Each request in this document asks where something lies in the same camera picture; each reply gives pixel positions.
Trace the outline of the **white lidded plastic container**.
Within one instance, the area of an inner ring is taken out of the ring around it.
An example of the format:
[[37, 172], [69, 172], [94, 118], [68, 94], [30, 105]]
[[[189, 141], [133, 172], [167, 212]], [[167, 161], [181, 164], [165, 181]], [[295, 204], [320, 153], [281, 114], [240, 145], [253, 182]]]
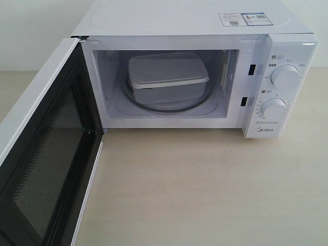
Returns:
[[141, 104], [200, 98], [210, 79], [204, 63], [192, 52], [134, 57], [128, 75], [134, 99]]

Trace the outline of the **white microwave door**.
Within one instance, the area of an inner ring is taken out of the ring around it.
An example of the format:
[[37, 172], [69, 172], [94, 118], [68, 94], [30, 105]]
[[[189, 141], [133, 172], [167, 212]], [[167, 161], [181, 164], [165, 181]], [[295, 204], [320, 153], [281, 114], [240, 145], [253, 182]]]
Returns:
[[1, 245], [74, 245], [102, 149], [82, 42], [63, 39], [1, 122]]

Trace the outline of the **white microwave oven body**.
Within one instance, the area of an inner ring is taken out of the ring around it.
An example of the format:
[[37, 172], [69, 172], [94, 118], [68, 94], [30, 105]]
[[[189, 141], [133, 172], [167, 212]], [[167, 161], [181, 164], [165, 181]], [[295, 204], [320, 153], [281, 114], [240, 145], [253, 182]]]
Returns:
[[[272, 26], [223, 26], [219, 13], [263, 12]], [[280, 1], [95, 1], [72, 36], [82, 42], [102, 127], [241, 129], [247, 138], [279, 137], [301, 90], [318, 40]], [[192, 52], [204, 63], [213, 93], [202, 105], [153, 113], [122, 92], [129, 60]], [[278, 89], [271, 74], [294, 66], [300, 82]], [[261, 106], [280, 98], [283, 118]]]

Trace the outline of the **glass turntable plate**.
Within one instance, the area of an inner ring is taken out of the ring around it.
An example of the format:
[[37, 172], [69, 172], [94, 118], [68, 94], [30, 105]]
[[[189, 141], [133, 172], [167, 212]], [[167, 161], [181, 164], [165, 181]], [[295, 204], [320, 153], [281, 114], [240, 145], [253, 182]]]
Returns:
[[123, 83], [124, 96], [135, 106], [153, 113], [174, 114], [192, 110], [205, 103], [213, 93], [211, 82], [183, 86], [142, 89], [132, 87], [130, 78]]

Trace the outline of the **lower white timer knob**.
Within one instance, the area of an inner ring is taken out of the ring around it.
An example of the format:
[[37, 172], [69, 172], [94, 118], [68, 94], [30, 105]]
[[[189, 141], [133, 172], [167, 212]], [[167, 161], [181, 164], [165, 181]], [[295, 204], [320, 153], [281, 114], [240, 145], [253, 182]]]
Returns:
[[282, 99], [273, 98], [263, 103], [261, 113], [267, 119], [283, 118], [286, 113], [286, 105]]

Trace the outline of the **warning label sticker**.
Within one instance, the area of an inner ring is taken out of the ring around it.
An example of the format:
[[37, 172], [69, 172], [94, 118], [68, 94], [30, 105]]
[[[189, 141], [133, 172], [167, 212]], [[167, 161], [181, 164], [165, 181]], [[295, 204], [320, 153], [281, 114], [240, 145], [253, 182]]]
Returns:
[[225, 27], [273, 25], [263, 12], [219, 13], [218, 16]]

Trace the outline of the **upper white control knob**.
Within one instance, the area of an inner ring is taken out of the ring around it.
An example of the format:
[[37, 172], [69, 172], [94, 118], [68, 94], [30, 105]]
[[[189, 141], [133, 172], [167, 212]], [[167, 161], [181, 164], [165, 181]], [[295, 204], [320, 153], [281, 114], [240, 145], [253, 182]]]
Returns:
[[300, 82], [300, 74], [292, 65], [280, 66], [271, 74], [271, 83], [278, 89], [292, 89]]

